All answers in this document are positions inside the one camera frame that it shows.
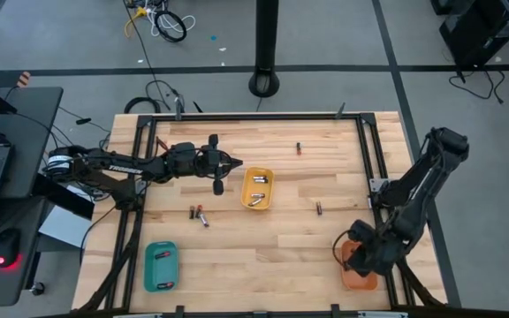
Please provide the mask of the teal plastic tray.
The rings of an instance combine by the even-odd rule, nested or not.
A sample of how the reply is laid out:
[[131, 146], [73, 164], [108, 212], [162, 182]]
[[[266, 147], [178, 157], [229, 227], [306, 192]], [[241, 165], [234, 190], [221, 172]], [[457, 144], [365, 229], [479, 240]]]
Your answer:
[[[171, 256], [155, 260], [155, 255], [164, 251], [171, 252]], [[173, 282], [175, 285], [169, 290], [158, 290], [160, 283]], [[173, 241], [154, 242], [149, 244], [144, 254], [143, 287], [147, 292], [171, 292], [179, 282], [179, 250]]]

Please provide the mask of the black desk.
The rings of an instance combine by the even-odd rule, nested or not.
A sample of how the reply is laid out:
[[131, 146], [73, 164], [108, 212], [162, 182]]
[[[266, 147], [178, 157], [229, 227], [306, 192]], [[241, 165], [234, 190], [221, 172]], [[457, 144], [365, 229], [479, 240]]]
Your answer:
[[36, 254], [38, 230], [52, 203], [42, 195], [39, 165], [51, 138], [49, 129], [62, 98], [60, 87], [14, 90], [9, 100], [18, 113], [0, 116], [0, 133], [13, 150], [0, 184], [0, 233], [19, 232], [19, 251], [13, 263], [0, 268], [0, 307], [17, 303], [27, 287]]

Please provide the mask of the white box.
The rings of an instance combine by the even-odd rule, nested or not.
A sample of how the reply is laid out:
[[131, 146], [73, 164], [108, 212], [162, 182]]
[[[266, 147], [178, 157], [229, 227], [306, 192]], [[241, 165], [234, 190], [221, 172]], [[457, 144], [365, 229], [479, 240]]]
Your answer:
[[42, 222], [39, 232], [76, 247], [85, 247], [91, 221], [60, 207], [54, 207]]

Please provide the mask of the yellow plastic tray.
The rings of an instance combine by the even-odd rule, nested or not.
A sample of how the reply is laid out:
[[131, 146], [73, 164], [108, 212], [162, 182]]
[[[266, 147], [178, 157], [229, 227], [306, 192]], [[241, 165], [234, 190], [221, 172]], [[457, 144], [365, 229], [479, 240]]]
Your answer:
[[[266, 176], [269, 180], [268, 183], [255, 183], [253, 176]], [[243, 207], [249, 208], [252, 210], [263, 211], [270, 207], [273, 196], [274, 189], [274, 179], [275, 174], [272, 170], [259, 168], [259, 167], [249, 167], [246, 169], [243, 184], [240, 195], [240, 203]], [[252, 198], [252, 193], [264, 193], [265, 197], [262, 198], [262, 202], [256, 206], [249, 207], [248, 203], [254, 201], [258, 198]]]

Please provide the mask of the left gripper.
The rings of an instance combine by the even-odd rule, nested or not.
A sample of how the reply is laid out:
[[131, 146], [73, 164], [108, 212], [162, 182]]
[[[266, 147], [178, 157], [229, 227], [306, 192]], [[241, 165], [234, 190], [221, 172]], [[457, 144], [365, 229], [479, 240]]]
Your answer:
[[200, 177], [226, 177], [231, 169], [243, 165], [243, 161], [229, 156], [217, 148], [218, 135], [211, 134], [208, 137], [208, 144], [200, 147], [196, 156], [196, 169]]

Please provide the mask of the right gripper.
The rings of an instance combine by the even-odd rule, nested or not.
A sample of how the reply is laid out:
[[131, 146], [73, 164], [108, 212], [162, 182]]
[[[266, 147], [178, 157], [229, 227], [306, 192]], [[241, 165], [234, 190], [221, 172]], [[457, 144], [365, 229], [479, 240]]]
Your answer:
[[362, 220], [352, 224], [348, 238], [359, 245], [346, 260], [346, 267], [360, 276], [367, 276], [371, 272], [385, 276], [399, 260], [399, 240]]

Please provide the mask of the black equipment rack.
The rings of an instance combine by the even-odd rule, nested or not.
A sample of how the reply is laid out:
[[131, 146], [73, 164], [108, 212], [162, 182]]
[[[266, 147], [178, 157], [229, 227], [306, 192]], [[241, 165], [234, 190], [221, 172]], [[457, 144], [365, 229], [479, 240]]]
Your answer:
[[439, 32], [458, 67], [481, 67], [509, 41], [509, 0], [454, 0]]

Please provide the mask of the orange plastic tray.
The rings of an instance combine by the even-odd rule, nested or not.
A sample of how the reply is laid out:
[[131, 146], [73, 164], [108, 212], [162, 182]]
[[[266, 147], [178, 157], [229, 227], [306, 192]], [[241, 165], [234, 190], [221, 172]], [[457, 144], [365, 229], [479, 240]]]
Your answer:
[[[341, 260], [348, 261], [359, 245], [359, 243], [351, 240], [344, 242], [340, 249]], [[369, 273], [367, 276], [360, 276], [353, 269], [341, 269], [341, 277], [343, 285], [347, 289], [354, 291], [373, 291], [378, 284], [377, 274], [374, 272]]]

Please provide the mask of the black computer mouse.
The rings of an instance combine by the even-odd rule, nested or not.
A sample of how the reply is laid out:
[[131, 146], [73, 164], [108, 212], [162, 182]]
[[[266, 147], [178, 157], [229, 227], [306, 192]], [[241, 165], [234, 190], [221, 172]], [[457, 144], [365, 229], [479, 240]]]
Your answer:
[[8, 268], [19, 258], [21, 231], [7, 228], [0, 232], [0, 268]]

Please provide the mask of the black aluminium table frame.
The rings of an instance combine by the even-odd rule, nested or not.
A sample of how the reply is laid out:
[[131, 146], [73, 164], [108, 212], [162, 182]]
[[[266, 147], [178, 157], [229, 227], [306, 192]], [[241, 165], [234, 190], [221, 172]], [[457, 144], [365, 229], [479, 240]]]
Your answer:
[[[179, 250], [179, 282], [174, 291], [143, 287], [144, 253], [138, 252], [110, 290], [108, 307], [135, 313], [320, 313], [382, 310], [415, 305], [419, 298], [398, 274], [380, 278], [373, 291], [342, 283], [332, 246], [356, 220], [374, 223], [368, 204], [376, 178], [398, 178], [411, 164], [395, 112], [118, 115], [110, 147], [122, 154], [149, 156], [155, 140], [204, 144], [217, 134], [219, 147], [275, 174], [272, 202], [263, 211], [245, 208], [240, 195], [244, 168], [224, 180], [216, 196], [208, 179], [179, 178], [149, 187], [142, 213], [120, 214], [112, 201], [95, 206], [73, 307], [87, 303], [133, 231], [139, 247], [173, 241]], [[301, 144], [297, 155], [296, 144]], [[323, 214], [315, 204], [320, 201]], [[209, 227], [189, 219], [202, 205]]]

